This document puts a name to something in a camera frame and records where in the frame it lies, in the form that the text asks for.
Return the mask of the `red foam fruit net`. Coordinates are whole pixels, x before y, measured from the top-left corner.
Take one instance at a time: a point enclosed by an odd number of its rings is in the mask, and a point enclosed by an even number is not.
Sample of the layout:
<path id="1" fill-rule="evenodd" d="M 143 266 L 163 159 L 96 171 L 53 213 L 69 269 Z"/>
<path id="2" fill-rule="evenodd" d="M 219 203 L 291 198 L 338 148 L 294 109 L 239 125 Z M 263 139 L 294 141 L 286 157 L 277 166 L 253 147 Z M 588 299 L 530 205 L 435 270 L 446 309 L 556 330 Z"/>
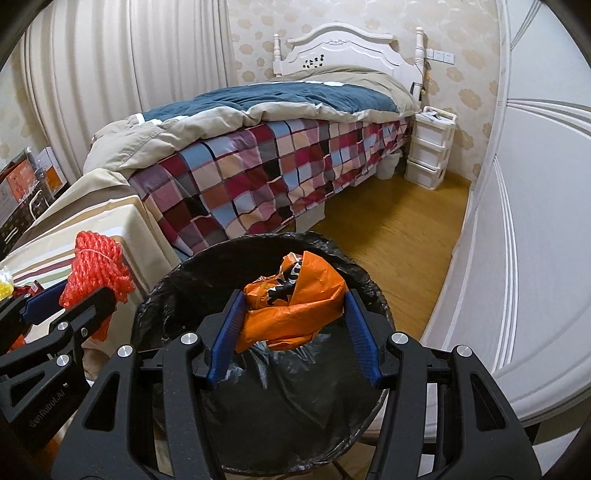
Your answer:
<path id="1" fill-rule="evenodd" d="M 81 231 L 76 235 L 74 253 L 71 271 L 59 298 L 62 308 L 72 308 L 103 287 L 113 292 L 118 303 L 128 301 L 135 287 L 119 243 L 96 232 Z"/>

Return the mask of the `orange plastic bag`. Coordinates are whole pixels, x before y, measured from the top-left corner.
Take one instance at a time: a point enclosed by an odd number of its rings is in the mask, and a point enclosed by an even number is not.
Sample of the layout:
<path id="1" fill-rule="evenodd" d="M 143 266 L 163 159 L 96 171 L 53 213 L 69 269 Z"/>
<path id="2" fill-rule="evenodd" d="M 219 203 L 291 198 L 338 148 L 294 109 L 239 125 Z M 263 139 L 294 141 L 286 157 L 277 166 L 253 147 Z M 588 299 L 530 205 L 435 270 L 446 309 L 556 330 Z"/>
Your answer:
<path id="1" fill-rule="evenodd" d="M 294 350 L 342 317 L 348 287 L 341 274 L 310 251 L 288 253 L 276 275 L 243 288 L 246 315 L 235 351 L 257 342 L 274 351 Z"/>

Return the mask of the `red plastic bag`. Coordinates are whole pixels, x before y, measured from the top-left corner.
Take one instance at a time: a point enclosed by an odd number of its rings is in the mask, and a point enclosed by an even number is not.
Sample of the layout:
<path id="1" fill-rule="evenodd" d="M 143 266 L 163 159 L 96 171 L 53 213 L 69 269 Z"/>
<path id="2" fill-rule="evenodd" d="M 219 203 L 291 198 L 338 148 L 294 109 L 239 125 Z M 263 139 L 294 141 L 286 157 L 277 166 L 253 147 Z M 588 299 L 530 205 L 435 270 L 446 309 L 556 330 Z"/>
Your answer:
<path id="1" fill-rule="evenodd" d="M 44 290 L 43 286 L 38 282 L 34 281 L 31 284 L 23 285 L 23 286 L 16 286 L 13 290 L 12 296 L 14 299 L 18 299 L 20 297 L 29 295 L 29 296 L 36 296 L 40 294 Z M 9 350 L 14 351 L 25 344 L 25 335 L 26 332 L 29 330 L 29 327 L 23 327 L 21 329 L 20 334 L 16 337 L 15 341 L 10 346 Z"/>

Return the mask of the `yellow foam fruit net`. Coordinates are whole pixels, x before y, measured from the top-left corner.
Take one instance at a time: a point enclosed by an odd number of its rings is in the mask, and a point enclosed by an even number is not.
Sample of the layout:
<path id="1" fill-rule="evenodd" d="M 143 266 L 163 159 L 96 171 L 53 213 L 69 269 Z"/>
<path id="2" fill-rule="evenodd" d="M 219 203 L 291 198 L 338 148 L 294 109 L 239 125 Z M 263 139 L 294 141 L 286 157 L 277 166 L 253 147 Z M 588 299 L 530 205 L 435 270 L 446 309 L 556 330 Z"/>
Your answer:
<path id="1" fill-rule="evenodd" d="M 14 281 L 10 270 L 4 266 L 0 269 L 0 300 L 11 297 L 14 291 Z"/>

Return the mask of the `black lined trash bin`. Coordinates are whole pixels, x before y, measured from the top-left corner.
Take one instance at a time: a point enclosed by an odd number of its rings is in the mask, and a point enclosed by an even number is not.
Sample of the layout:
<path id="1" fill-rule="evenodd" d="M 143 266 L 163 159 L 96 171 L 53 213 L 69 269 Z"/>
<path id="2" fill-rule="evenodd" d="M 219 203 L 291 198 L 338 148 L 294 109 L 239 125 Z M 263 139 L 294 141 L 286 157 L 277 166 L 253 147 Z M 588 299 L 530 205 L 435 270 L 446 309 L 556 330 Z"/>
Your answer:
<path id="1" fill-rule="evenodd" d="M 219 313 L 236 289 L 276 273 L 287 253 L 328 261 L 370 311 L 392 316 L 369 273 L 315 232 L 242 236 L 174 268 L 137 308 L 131 343 L 160 348 Z M 225 378 L 202 395 L 215 451 L 228 473 L 301 474 L 351 449 L 387 399 L 363 378 L 344 319 L 290 351 L 256 345 L 233 356 Z"/>

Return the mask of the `cardboard boxes stack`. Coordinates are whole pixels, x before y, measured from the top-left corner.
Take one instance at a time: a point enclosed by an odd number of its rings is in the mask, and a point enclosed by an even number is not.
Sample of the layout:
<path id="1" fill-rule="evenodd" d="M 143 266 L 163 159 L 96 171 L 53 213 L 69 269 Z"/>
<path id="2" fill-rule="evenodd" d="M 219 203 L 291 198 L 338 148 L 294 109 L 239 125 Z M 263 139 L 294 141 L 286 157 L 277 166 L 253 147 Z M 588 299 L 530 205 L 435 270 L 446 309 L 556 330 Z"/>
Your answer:
<path id="1" fill-rule="evenodd" d="M 34 155 L 27 147 L 1 169 L 1 258 L 69 186 L 50 147 Z"/>

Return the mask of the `striped table cloth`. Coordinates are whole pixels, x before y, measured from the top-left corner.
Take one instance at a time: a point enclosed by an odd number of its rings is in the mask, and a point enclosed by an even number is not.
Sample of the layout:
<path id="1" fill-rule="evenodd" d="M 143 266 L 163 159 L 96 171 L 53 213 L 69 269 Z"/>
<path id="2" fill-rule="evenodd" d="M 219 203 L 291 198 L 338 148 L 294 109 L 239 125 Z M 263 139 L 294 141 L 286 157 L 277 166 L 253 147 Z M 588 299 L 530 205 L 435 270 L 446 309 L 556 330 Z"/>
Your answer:
<path id="1" fill-rule="evenodd" d="M 134 286 L 128 300 L 117 305 L 106 338 L 83 344 L 84 369 L 94 379 L 116 349 L 130 342 L 135 310 L 179 258 L 127 180 L 99 168 L 77 180 L 35 220 L 1 266 L 18 286 L 38 282 L 49 288 L 69 276 L 75 239 L 83 231 L 109 237 L 121 247 Z"/>

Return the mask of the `white wardrobe door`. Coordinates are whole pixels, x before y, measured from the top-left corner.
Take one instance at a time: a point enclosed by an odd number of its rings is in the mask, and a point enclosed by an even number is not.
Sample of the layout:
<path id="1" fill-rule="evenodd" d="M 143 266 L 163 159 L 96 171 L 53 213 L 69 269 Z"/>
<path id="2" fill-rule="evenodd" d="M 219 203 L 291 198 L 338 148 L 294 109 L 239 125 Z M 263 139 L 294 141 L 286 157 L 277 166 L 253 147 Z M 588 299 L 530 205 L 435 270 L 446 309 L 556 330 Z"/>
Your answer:
<path id="1" fill-rule="evenodd" d="M 590 65 L 560 1 L 502 1 L 499 101 L 422 342 L 471 346 L 526 425 L 590 394 Z"/>

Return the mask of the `plaid bed sheet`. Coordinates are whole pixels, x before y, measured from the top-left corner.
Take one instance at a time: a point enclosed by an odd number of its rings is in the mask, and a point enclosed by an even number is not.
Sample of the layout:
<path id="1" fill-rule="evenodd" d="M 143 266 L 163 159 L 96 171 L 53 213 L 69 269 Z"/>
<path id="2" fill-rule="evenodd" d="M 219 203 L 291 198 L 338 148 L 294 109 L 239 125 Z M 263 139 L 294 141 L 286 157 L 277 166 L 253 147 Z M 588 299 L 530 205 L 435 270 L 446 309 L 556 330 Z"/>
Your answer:
<path id="1" fill-rule="evenodd" d="M 266 122 L 197 141 L 129 183 L 164 237 L 187 254 L 269 233 L 376 172 L 409 138 L 408 118 L 376 124 Z"/>

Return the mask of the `small white waste bin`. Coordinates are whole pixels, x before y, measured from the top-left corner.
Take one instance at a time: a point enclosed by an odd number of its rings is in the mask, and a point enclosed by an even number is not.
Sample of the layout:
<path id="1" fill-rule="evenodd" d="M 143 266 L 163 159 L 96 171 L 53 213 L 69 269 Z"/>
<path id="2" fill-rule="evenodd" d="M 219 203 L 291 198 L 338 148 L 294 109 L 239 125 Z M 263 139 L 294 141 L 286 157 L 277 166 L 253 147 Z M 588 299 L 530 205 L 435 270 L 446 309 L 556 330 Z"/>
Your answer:
<path id="1" fill-rule="evenodd" d="M 375 176 L 380 180 L 389 180 L 394 176 L 397 166 L 402 158 L 401 150 L 394 151 L 387 155 L 377 165 Z"/>

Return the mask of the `white plastic drawer unit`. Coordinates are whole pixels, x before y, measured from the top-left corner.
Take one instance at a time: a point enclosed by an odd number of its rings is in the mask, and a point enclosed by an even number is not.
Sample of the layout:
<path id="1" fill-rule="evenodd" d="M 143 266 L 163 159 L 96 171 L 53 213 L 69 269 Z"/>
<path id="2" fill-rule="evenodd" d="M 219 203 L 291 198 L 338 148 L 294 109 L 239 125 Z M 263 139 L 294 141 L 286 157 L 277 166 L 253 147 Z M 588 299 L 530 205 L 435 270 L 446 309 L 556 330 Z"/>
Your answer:
<path id="1" fill-rule="evenodd" d="M 445 178 L 451 157 L 457 116 L 432 106 L 415 114 L 405 178 L 436 190 Z"/>

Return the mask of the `beige striped curtain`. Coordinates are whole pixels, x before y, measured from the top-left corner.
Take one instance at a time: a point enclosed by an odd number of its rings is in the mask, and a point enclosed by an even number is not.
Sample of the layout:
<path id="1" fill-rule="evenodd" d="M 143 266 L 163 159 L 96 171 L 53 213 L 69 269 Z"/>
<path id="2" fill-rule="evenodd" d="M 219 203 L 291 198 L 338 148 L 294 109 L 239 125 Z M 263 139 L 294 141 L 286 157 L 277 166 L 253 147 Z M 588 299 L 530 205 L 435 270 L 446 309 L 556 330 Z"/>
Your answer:
<path id="1" fill-rule="evenodd" d="M 20 56 L 69 182 L 106 124 L 238 81 L 224 1 L 53 1 L 24 33 Z"/>

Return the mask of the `blue beige duvet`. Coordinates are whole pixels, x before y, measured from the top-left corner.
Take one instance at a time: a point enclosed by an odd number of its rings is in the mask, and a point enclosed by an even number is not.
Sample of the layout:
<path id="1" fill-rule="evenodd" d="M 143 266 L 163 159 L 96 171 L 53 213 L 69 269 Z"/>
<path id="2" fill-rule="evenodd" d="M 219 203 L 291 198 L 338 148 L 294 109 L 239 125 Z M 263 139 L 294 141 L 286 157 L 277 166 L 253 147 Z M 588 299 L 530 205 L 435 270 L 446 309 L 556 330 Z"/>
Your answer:
<path id="1" fill-rule="evenodd" d="M 102 168 L 130 176 L 195 141 L 264 122 L 383 124 L 419 109 L 419 101 L 387 73 L 355 65 L 322 66 L 209 91 L 111 122 L 94 134 L 83 170 Z"/>

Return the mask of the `white bed headboard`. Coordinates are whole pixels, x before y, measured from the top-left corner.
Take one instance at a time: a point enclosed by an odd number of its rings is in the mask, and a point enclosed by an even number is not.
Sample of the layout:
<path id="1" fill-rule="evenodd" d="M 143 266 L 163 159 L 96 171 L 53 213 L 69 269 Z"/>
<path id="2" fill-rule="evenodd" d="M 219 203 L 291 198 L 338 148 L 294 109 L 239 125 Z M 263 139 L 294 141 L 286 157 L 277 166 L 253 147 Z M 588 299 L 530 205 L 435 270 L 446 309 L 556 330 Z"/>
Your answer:
<path id="1" fill-rule="evenodd" d="M 398 80 L 419 99 L 425 77 L 425 32 L 415 31 L 414 62 L 407 62 L 394 50 L 396 37 L 372 33 L 342 22 L 325 23 L 298 38 L 287 40 L 291 50 L 281 53 L 279 35 L 273 36 L 273 75 L 314 71 L 324 66 L 356 65 L 381 71 Z"/>

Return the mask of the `white wall switch panel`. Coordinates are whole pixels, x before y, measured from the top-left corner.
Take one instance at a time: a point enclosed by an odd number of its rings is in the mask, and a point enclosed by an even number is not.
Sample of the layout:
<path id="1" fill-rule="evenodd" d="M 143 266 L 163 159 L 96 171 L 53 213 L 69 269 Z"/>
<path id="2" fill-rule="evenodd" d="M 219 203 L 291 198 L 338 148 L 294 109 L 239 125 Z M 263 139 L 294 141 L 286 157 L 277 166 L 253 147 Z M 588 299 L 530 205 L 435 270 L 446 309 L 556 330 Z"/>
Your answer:
<path id="1" fill-rule="evenodd" d="M 442 50 L 427 48 L 426 58 L 431 61 L 446 63 L 449 65 L 455 64 L 455 55 L 451 52 L 446 52 Z"/>

